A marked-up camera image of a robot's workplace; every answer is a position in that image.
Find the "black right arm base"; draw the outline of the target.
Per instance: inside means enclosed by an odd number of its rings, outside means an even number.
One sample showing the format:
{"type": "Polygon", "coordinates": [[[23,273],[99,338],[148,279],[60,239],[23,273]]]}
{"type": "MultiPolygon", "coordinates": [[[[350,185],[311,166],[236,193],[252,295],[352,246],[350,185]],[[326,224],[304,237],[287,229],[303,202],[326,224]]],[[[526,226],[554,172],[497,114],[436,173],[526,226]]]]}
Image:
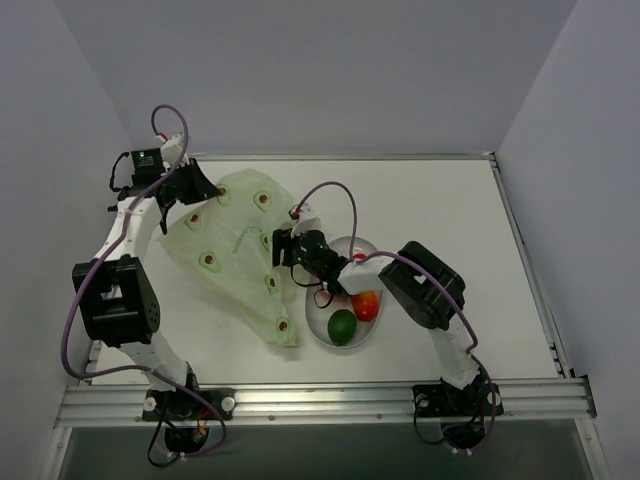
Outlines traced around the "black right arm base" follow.
{"type": "Polygon", "coordinates": [[[412,425],[418,439],[429,446],[445,446],[453,454],[471,456],[492,433],[504,414],[499,387],[480,381],[459,390],[444,381],[412,387],[412,425]],[[427,438],[420,419],[438,419],[439,437],[427,438]]]}

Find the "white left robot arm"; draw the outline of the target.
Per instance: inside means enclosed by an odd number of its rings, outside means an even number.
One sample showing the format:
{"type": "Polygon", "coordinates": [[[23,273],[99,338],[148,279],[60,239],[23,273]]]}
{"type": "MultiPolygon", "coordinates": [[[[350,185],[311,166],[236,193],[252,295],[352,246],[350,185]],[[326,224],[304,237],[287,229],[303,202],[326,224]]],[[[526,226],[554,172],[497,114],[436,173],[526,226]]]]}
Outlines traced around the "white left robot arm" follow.
{"type": "Polygon", "coordinates": [[[142,372],[152,390],[169,391],[165,405],[170,412],[190,419],[200,411],[202,395],[191,366],[160,330],[160,303],[143,260],[153,232],[167,229],[175,204],[193,205],[221,191],[193,158],[170,167],[160,149],[127,156],[133,163],[132,180],[112,189],[117,201],[109,208],[115,215],[109,236],[92,260],[72,270],[72,312],[81,315],[90,339],[127,355],[127,369],[142,372]]]}

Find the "green avocado-print plastic bag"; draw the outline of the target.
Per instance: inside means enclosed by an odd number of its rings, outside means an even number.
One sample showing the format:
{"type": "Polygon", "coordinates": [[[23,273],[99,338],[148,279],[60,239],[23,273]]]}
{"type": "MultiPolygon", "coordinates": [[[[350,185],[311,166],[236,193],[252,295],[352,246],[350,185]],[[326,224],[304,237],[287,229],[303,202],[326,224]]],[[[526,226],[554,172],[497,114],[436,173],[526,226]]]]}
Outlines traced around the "green avocado-print plastic bag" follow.
{"type": "Polygon", "coordinates": [[[265,343],[296,345],[286,273],[272,265],[272,234],[289,221],[294,198],[269,175],[244,169],[222,177],[220,195],[182,215],[159,243],[202,287],[235,307],[265,343]]]}

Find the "pink fake peach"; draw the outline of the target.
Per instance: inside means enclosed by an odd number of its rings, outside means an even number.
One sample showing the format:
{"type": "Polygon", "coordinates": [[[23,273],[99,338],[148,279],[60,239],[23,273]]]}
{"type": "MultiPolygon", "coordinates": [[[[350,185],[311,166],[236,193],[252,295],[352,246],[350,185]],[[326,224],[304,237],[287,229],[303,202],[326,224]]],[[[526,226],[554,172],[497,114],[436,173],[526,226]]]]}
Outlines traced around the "pink fake peach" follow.
{"type": "Polygon", "coordinates": [[[331,305],[333,303],[346,302],[350,295],[343,288],[338,289],[324,289],[323,292],[326,294],[326,304],[331,305]]]}

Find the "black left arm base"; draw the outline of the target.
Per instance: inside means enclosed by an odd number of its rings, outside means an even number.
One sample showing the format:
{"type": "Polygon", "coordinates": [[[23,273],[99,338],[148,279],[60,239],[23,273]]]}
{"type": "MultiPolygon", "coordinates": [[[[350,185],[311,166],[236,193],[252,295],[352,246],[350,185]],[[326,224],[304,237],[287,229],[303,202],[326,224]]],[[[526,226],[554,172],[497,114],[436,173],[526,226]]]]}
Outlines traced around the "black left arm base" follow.
{"type": "Polygon", "coordinates": [[[214,411],[182,391],[146,392],[141,419],[165,427],[164,444],[171,453],[195,455],[219,448],[227,438],[226,422],[233,418],[236,392],[205,388],[197,395],[214,411]]]}

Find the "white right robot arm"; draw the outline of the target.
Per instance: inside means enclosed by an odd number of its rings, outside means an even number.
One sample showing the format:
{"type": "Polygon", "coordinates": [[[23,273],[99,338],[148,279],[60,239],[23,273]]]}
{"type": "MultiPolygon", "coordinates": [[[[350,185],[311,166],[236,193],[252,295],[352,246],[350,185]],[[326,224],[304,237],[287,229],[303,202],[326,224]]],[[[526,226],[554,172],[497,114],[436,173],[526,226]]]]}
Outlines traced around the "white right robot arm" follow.
{"type": "Polygon", "coordinates": [[[329,247],[316,229],[272,234],[275,267],[302,267],[332,296],[354,297],[385,291],[419,326],[427,329],[447,384],[444,400],[455,412],[469,411],[480,400],[476,380],[488,381],[486,368],[475,357],[478,338],[463,313],[466,284],[443,260],[417,241],[399,251],[374,251],[349,259],[329,247]]]}

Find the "green fake lime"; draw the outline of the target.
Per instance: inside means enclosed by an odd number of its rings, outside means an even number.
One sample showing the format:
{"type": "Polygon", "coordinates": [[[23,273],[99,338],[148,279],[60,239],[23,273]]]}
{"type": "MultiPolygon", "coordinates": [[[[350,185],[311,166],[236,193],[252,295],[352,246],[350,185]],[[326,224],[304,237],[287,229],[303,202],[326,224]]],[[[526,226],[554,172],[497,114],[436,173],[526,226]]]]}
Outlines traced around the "green fake lime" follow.
{"type": "Polygon", "coordinates": [[[336,346],[348,344],[355,336],[357,319],[347,309],[336,310],[329,318],[327,332],[331,342],[336,346]]]}

